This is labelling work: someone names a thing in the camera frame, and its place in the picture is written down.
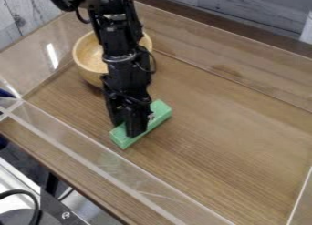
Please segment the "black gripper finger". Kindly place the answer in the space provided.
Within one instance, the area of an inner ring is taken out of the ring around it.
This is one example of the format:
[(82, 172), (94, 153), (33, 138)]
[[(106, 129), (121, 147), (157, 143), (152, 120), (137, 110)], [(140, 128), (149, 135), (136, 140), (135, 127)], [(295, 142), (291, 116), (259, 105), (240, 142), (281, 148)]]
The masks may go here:
[(125, 134), (129, 138), (137, 137), (147, 130), (151, 113), (149, 105), (133, 104), (125, 106)]
[(119, 126), (124, 122), (123, 118), (123, 98), (115, 93), (104, 92), (104, 103), (113, 126)]

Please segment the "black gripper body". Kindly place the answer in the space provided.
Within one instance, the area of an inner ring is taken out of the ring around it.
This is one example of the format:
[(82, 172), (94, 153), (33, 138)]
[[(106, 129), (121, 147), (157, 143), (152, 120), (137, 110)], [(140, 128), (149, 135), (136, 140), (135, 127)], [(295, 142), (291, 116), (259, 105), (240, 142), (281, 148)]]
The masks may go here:
[(115, 113), (127, 104), (148, 106), (147, 86), (153, 73), (149, 52), (137, 49), (125, 56), (105, 56), (108, 73), (101, 76), (106, 107)]

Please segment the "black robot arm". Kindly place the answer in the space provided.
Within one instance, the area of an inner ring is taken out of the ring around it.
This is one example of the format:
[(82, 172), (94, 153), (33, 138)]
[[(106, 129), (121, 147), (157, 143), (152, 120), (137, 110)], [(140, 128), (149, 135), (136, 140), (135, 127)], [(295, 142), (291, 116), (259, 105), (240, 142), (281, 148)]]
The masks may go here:
[(101, 75), (105, 107), (112, 123), (125, 126), (129, 138), (147, 130), (152, 99), (147, 93), (153, 74), (149, 51), (140, 45), (141, 23), (133, 0), (49, 0), (64, 12), (88, 12), (78, 21), (92, 26), (101, 46)]

